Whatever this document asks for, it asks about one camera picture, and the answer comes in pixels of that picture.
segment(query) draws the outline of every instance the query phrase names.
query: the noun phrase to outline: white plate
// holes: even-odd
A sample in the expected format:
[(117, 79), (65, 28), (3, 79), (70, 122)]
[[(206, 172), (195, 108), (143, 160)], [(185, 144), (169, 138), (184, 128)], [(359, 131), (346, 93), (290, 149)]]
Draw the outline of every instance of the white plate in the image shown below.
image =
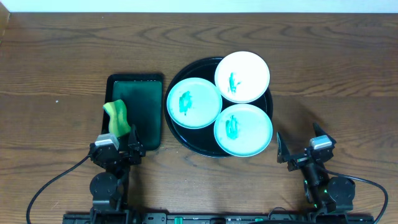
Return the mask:
[(215, 83), (223, 97), (234, 103), (249, 103), (263, 95), (269, 85), (269, 69), (251, 52), (227, 55), (217, 66)]
[(189, 129), (210, 125), (223, 107), (220, 91), (203, 78), (178, 82), (167, 97), (167, 111), (178, 125)]
[(272, 138), (272, 123), (257, 106), (237, 104), (217, 117), (214, 135), (218, 145), (233, 156), (247, 157), (262, 152)]

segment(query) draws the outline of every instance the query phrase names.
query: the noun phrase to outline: white backdrop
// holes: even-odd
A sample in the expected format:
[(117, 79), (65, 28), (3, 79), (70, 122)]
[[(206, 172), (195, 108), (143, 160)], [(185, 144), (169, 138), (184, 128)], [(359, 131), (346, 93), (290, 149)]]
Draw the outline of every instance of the white backdrop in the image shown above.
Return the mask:
[(398, 0), (0, 0), (10, 12), (397, 13)]

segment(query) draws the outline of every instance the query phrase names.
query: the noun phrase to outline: green sponge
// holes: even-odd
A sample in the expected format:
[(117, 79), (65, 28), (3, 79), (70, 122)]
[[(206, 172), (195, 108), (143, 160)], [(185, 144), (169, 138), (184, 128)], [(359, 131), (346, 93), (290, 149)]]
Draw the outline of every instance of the green sponge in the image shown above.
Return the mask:
[(127, 109), (123, 100), (105, 103), (103, 106), (105, 112), (109, 115), (109, 133), (117, 138), (130, 133), (130, 125), (127, 123)]

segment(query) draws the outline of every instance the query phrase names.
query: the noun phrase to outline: yellow green sponge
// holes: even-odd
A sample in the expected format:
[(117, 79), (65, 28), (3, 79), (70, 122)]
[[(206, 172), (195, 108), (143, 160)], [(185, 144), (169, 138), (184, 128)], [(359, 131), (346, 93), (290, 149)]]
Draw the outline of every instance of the yellow green sponge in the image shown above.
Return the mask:
[(127, 109), (123, 100), (105, 103), (103, 106), (105, 112), (109, 115), (109, 133), (117, 138), (130, 133), (130, 125), (127, 123)]

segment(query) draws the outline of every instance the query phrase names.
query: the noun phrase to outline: teal mark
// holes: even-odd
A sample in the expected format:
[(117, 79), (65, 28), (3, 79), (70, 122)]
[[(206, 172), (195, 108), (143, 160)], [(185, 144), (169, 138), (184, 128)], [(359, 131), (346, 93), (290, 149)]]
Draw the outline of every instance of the teal mark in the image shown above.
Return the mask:
[(241, 82), (238, 82), (237, 84), (235, 84), (235, 73), (231, 73), (231, 76), (229, 77), (229, 90), (231, 90), (231, 93), (236, 93), (236, 87), (241, 84)]
[(180, 97), (180, 113), (184, 113), (184, 115), (187, 115), (188, 109), (192, 107), (192, 96), (190, 95), (189, 91), (186, 91), (183, 95)]
[(225, 122), (225, 130), (228, 138), (235, 140), (238, 138), (238, 121), (235, 116), (231, 116), (231, 119)]

